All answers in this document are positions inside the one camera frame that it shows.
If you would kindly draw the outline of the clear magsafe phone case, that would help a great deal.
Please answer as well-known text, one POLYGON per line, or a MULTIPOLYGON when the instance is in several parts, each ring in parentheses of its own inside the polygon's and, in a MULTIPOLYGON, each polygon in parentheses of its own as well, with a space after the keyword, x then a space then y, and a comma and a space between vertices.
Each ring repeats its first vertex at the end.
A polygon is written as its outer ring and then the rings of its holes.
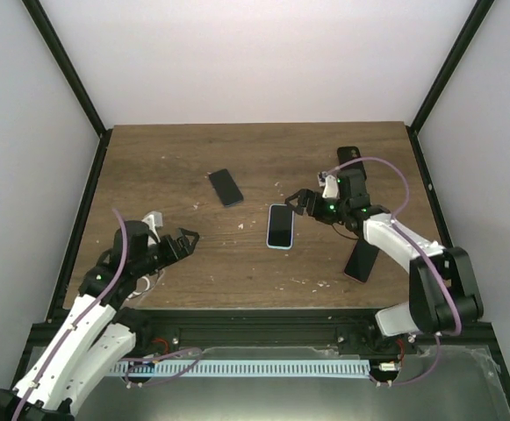
POLYGON ((142 298, 160 283, 164 275, 165 271, 161 270, 154 277, 142 276, 137 282, 136 290, 133 291, 126 300, 129 301, 136 298, 142 298))

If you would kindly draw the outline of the pink-edged black phone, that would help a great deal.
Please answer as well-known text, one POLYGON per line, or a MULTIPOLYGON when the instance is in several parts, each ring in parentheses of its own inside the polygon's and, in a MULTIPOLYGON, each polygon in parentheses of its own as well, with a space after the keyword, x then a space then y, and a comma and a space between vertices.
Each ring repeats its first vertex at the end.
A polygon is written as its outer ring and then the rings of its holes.
POLYGON ((376 262, 379 249, 369 244, 364 239, 357 240, 348 262, 343 269, 343 274, 347 277, 366 283, 376 262))

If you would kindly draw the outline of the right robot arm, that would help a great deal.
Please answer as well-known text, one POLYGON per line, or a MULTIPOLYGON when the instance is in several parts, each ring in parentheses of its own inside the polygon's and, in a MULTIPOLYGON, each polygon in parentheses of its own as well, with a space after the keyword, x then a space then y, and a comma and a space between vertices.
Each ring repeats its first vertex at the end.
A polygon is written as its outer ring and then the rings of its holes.
POLYGON ((376 323, 364 330, 363 341, 370 351, 384 353, 402 334, 458 335, 463 324, 483 316, 477 279, 464 249, 425 239, 385 207, 373 204, 358 169, 325 173, 320 186, 320 192, 299 190, 285 199, 285 205, 325 225, 344 226, 409 276, 407 302, 379 310, 376 323))

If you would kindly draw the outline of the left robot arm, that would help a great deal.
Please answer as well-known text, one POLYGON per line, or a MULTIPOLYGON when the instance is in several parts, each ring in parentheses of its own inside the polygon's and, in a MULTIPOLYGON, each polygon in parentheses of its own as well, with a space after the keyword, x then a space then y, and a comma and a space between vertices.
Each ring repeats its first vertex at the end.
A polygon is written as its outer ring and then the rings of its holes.
POLYGON ((152 346, 147 317, 124 303, 140 278, 191 256, 200 239, 183 228, 159 235, 157 217, 119 222, 43 354, 12 389, 0 389, 0 420, 72 420, 116 363, 152 346))

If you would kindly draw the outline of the blue-edged black phone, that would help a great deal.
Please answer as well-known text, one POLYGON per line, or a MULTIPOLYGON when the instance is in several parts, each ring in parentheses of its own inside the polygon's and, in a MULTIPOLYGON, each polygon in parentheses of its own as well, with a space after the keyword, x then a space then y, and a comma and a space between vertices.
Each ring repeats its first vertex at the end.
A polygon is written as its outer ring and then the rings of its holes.
POLYGON ((208 179, 224 207, 241 203, 244 197, 227 169, 210 173, 208 179))

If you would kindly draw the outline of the black phone case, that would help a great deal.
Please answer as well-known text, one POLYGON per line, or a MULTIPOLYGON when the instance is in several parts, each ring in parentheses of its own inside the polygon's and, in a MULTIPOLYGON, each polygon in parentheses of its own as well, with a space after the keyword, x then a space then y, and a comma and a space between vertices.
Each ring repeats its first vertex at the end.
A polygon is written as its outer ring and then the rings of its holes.
POLYGON ((343 167, 342 170, 357 169, 363 174, 364 178, 367 178, 363 162, 362 161, 355 162, 356 159, 359 159, 361 157, 360 150, 357 146, 338 147, 336 154, 340 165, 346 162, 350 162, 350 165, 343 167))

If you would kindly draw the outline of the black aluminium frame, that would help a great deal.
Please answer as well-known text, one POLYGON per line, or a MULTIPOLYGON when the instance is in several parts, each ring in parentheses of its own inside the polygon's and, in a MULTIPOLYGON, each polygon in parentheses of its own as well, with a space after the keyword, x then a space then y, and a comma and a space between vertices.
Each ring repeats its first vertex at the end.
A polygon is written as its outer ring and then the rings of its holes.
MULTIPOLYGON (((433 212, 436 228, 441 236, 442 244, 446 247, 452 246, 453 242, 420 146, 419 133, 492 6, 491 1, 477 1, 474 3, 412 124, 406 128, 406 136, 413 150, 413 156, 427 194, 429 206, 433 212)), ((74 92, 76 99, 97 133, 99 141, 69 238, 67 251, 61 264, 60 274, 54 287, 52 302, 47 311, 47 319, 43 323, 32 326, 17 372, 13 377, 15 382, 25 377, 33 348, 49 344, 54 334, 60 329, 61 322, 68 315, 63 307, 68 290, 68 278, 72 275, 75 267, 75 258, 83 239, 83 231, 89 217, 91 202, 96 194, 97 184, 112 135, 112 131, 105 128, 98 116, 96 107, 84 88, 79 74, 77 74, 71 59, 69 59, 68 53, 41 2, 26 1, 24 7, 64 74, 69 87, 74 92)), ((206 339, 208 346, 211 347, 220 347, 225 343, 266 346, 272 339, 276 339, 280 345, 285 344, 290 339, 296 347, 310 346, 315 344, 319 337, 316 326, 323 321, 325 315, 323 310, 317 309, 132 310, 129 314, 134 321, 140 324, 143 324, 147 318, 151 319, 154 328, 174 326, 178 331, 185 332, 192 339, 206 339)), ((460 335, 452 336, 446 339, 444 343, 447 346, 463 344, 466 346, 484 345, 488 347, 493 364, 499 370, 498 383, 503 389, 506 406, 510 411, 510 374, 492 324, 480 321, 468 322, 464 324, 460 335)))

